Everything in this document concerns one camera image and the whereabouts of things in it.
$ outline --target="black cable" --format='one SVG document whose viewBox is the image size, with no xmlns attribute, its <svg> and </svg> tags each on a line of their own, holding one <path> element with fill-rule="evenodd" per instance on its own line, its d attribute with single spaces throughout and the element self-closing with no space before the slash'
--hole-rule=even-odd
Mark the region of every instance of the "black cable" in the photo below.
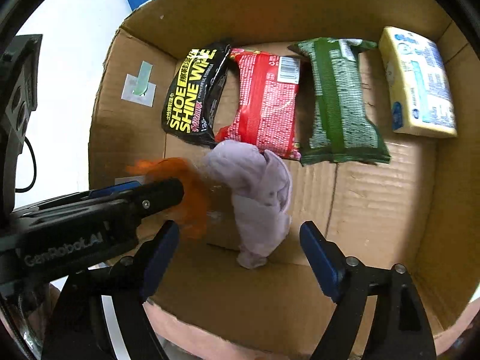
<svg viewBox="0 0 480 360">
<path fill-rule="evenodd" d="M 30 141 L 28 140 L 27 137 L 25 137 L 25 143 L 28 146 L 28 150 L 30 150 L 30 154 L 32 155 L 32 162 L 33 162 L 33 180 L 30 183 L 30 185 L 26 188 L 15 188 L 16 193 L 24 193 L 28 192 L 31 190 L 35 184 L 35 181 L 37 181 L 37 161 L 35 160 L 35 154 L 33 153 L 33 148 L 32 144 L 30 144 Z"/>
</svg>

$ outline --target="black package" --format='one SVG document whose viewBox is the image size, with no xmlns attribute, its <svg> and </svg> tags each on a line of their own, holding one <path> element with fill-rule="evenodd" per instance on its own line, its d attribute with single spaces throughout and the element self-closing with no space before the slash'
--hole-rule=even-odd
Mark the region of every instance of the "black package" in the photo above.
<svg viewBox="0 0 480 360">
<path fill-rule="evenodd" d="M 213 43 L 193 49 L 183 61 L 166 94 L 162 128 L 180 139 L 213 149 L 213 121 L 227 79 L 231 46 Z"/>
</svg>

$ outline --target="screw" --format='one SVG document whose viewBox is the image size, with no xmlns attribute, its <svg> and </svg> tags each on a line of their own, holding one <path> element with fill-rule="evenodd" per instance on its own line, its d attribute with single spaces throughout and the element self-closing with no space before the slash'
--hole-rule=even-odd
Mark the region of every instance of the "screw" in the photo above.
<svg viewBox="0 0 480 360">
<path fill-rule="evenodd" d="M 349 266 L 357 266 L 359 264 L 357 257 L 347 257 L 345 261 Z"/>
<path fill-rule="evenodd" d="M 123 266 L 131 266 L 134 263 L 134 258 L 132 256 L 125 256 L 120 259 L 120 264 Z"/>
<path fill-rule="evenodd" d="M 399 274 L 404 274 L 404 273 L 407 271 L 407 269 L 405 268 L 405 266 L 402 265 L 402 264 L 395 264 L 395 265 L 394 265 L 394 268 L 395 268 L 395 270 L 396 270 Z"/>
</svg>

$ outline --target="blue gripper pad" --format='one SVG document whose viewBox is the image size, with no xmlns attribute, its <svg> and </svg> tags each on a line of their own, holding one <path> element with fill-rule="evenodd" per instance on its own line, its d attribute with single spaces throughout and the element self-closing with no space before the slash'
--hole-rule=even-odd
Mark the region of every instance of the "blue gripper pad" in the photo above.
<svg viewBox="0 0 480 360">
<path fill-rule="evenodd" d="M 323 294 L 337 303 L 342 295 L 340 283 L 345 274 L 345 256 L 337 245 L 323 237 L 312 221 L 300 226 L 300 245 Z"/>
<path fill-rule="evenodd" d="M 149 241 L 153 243 L 154 250 L 152 250 L 150 261 L 143 272 L 143 286 L 140 289 L 140 297 L 143 302 L 157 290 L 177 249 L 179 239 L 178 225 L 174 221 L 166 221 L 155 238 Z"/>
<path fill-rule="evenodd" d="M 112 193 L 115 192 L 122 192 L 126 190 L 132 190 L 134 188 L 137 188 L 141 186 L 141 184 L 138 181 L 127 181 L 126 183 L 123 184 L 117 184 L 117 185 L 112 185 L 107 188 L 103 188 L 101 190 L 92 190 L 90 191 L 88 197 L 90 199 L 95 199 L 95 198 L 102 198 L 104 196 L 109 196 Z"/>
</svg>

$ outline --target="green package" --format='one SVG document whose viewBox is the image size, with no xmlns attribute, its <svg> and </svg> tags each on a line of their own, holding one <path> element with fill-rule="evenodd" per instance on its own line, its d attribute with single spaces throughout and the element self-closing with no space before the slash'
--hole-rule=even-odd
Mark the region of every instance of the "green package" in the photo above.
<svg viewBox="0 0 480 360">
<path fill-rule="evenodd" d="M 377 127 L 365 114 L 359 53 L 377 47 L 361 39 L 316 38 L 289 47 L 311 61 L 315 86 L 313 133 L 301 147 L 301 163 L 389 163 Z"/>
</svg>

